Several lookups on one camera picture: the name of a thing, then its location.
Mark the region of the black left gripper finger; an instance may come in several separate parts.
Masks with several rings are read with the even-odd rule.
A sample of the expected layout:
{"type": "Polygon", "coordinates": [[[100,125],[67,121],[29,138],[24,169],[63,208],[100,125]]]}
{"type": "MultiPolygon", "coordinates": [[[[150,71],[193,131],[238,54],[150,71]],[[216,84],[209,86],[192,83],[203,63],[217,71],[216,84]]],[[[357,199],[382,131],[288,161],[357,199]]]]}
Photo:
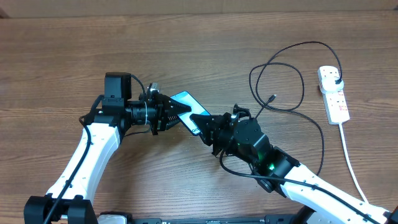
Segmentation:
{"type": "Polygon", "coordinates": [[[179,114],[191,112],[191,106],[179,103],[169,96],[161,96],[162,103],[164,105],[164,113],[167,117],[178,116],[179,114]]]}
{"type": "Polygon", "coordinates": [[[161,130],[168,130],[180,122],[178,116],[166,117],[161,121],[161,130]]]}

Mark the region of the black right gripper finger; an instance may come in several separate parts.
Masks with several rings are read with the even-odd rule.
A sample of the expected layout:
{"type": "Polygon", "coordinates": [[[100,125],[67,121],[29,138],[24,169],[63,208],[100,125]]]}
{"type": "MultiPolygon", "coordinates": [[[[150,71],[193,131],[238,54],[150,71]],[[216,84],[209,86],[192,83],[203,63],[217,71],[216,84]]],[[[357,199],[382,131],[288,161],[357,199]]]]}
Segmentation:
{"type": "Polygon", "coordinates": [[[213,131],[201,131],[199,136],[205,145],[211,146],[213,144],[213,131]]]}
{"type": "Polygon", "coordinates": [[[213,115],[206,115],[206,114],[191,114],[190,119],[195,124],[207,124],[210,121],[213,121],[216,116],[213,115]]]}

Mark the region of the blue screen smartphone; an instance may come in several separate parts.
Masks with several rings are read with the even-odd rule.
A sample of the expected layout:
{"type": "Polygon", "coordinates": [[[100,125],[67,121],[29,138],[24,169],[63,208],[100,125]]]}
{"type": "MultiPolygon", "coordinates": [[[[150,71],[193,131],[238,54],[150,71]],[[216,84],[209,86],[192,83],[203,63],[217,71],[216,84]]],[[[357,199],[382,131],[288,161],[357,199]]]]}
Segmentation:
{"type": "Polygon", "coordinates": [[[191,132],[192,135],[197,136],[201,133],[197,125],[191,120],[192,114],[210,115],[210,113],[187,91],[182,91],[171,99],[191,107],[190,112],[179,114],[179,118],[183,125],[191,132]]]}

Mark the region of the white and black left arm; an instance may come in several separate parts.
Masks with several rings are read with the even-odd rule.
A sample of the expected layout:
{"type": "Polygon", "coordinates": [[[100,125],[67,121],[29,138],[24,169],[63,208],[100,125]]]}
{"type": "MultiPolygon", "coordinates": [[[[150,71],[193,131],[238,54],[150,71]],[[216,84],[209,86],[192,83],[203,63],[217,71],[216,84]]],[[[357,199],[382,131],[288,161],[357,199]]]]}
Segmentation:
{"type": "Polygon", "coordinates": [[[155,83],[143,89],[133,101],[131,83],[136,77],[126,72],[108,72],[104,94],[90,112],[80,117],[80,143],[65,170],[43,197],[31,196],[24,207],[26,223],[132,223],[130,214],[104,213],[97,216],[93,199],[110,157],[119,148],[129,129],[148,125],[156,135],[176,125],[178,115],[191,107],[159,93],[155,83]]]}

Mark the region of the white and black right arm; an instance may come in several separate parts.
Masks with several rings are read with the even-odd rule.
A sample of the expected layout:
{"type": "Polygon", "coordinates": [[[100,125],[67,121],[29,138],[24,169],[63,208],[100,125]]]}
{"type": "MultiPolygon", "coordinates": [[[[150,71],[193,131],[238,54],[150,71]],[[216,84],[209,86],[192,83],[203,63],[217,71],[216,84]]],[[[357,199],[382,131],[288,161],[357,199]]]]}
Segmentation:
{"type": "Polygon", "coordinates": [[[397,212],[362,202],[322,180],[307,166],[273,146],[256,118],[235,107],[234,113],[192,114],[202,141],[213,154],[233,155],[252,166],[249,178],[267,192],[311,208],[332,223],[397,223],[397,212]]]}

